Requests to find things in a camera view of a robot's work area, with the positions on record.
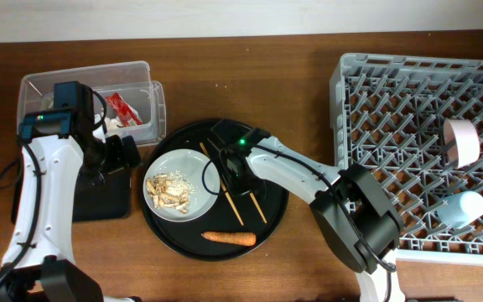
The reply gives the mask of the white tissue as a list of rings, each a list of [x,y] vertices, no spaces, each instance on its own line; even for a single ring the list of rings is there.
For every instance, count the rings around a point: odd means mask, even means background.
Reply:
[[[95,129],[93,133],[95,135],[103,133],[106,137],[108,137],[111,135],[111,133],[113,133],[115,130],[118,130],[119,128],[123,128],[123,124],[118,117],[115,117],[113,119],[106,117],[104,120],[104,124]]]

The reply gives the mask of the pink bowl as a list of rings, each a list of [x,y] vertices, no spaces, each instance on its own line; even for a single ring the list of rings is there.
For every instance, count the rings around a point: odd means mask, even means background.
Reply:
[[[469,120],[446,119],[444,148],[449,162],[457,169],[473,164],[480,157],[480,137]]]

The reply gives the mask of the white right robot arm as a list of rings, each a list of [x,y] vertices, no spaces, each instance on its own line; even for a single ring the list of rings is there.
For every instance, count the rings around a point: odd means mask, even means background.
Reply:
[[[406,299],[396,265],[404,222],[369,169],[318,163],[260,129],[217,136],[214,145],[232,190],[267,180],[309,205],[332,253],[355,273],[362,301]]]

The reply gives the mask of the red wrapper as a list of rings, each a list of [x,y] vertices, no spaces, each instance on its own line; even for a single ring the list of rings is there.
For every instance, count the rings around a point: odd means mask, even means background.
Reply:
[[[107,96],[105,100],[112,107],[124,127],[134,127],[143,124],[138,112],[127,104],[118,93]]]

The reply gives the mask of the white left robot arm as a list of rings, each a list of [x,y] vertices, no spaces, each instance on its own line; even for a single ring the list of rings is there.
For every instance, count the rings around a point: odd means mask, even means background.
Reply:
[[[89,109],[25,115],[18,127],[23,182],[13,237],[0,268],[0,301],[106,301],[75,265],[71,228],[79,174],[96,176],[140,161],[131,137],[98,138]]]

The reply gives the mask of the light blue cup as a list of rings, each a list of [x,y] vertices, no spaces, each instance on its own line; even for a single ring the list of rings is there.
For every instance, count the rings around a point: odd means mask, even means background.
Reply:
[[[444,205],[437,210],[442,223],[460,229],[483,215],[483,196],[468,190],[443,198]]]

